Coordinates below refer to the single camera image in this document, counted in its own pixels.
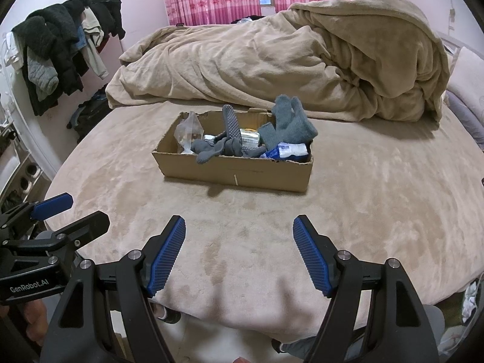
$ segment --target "stain on bedsheet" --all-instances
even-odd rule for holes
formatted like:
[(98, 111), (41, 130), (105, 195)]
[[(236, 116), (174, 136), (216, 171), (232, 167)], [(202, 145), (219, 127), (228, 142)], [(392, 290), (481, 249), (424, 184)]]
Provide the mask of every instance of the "stain on bedsheet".
[(202, 254), (203, 269), (205, 274), (210, 277), (212, 285), (221, 283), (227, 275), (227, 262), (217, 260), (220, 247), (220, 237), (218, 237), (203, 250)]

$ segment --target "black bag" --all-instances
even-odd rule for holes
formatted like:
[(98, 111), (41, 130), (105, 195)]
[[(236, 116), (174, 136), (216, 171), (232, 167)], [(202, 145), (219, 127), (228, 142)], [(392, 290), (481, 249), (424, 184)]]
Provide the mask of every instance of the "black bag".
[(79, 134), (77, 143), (111, 112), (112, 109), (106, 96), (106, 86), (107, 84), (96, 91), (90, 100), (80, 104), (67, 124), (68, 129), (74, 128)]

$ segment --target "blue gripper pad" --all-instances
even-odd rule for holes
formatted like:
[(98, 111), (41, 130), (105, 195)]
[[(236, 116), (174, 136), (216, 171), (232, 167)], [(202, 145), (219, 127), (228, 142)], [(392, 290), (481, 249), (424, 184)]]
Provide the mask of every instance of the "blue gripper pad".
[(69, 210), (73, 204), (72, 196), (65, 192), (36, 204), (32, 210), (31, 218), (37, 221), (45, 221), (47, 218)]
[(175, 225), (168, 231), (168, 237), (161, 246), (160, 252), (154, 259), (149, 273), (149, 282), (146, 291), (154, 296), (157, 291), (165, 287), (166, 280), (170, 275), (175, 259), (180, 252), (183, 242), (185, 241), (186, 226), (185, 220), (179, 217)]
[(304, 264), (306, 265), (314, 287), (328, 296), (332, 292), (332, 286), (329, 280), (328, 264), (319, 252), (309, 231), (304, 226), (299, 217), (294, 219), (292, 224), (292, 234), (294, 241), (298, 246)]

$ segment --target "floor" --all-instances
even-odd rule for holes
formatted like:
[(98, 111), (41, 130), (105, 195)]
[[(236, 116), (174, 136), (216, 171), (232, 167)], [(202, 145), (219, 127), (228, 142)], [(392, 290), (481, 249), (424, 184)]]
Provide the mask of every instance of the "floor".
[[(112, 311), (113, 328), (126, 337), (120, 312)], [(243, 357), (251, 363), (301, 363), (287, 354), (277, 354), (270, 338), (258, 332), (229, 329), (182, 315), (175, 325), (158, 321), (161, 333), (177, 363), (232, 363)]]

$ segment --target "fleece blanket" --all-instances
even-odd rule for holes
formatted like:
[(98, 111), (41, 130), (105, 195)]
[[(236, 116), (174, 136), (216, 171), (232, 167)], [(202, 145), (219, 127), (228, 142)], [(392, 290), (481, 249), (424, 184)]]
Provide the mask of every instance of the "fleece blanket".
[[(299, 214), (361, 260), (400, 259), (423, 303), (484, 270), (484, 154), (447, 106), (439, 128), (429, 116), (312, 119), (319, 135), (304, 194), (164, 178), (151, 151), (178, 114), (220, 107), (166, 101), (115, 109), (55, 176), (47, 197), (67, 191), (74, 206), (49, 226), (107, 213), (108, 233), (81, 250), (102, 263), (143, 247), (179, 214), (186, 240), (156, 301), (284, 341), (315, 335), (329, 304), (292, 239)], [(369, 293), (361, 302), (357, 326)]]
[(242, 25), (171, 26), (121, 57), (112, 107), (204, 99), (271, 109), (298, 96), (311, 117), (440, 119), (447, 55), (407, 0), (325, 0)]

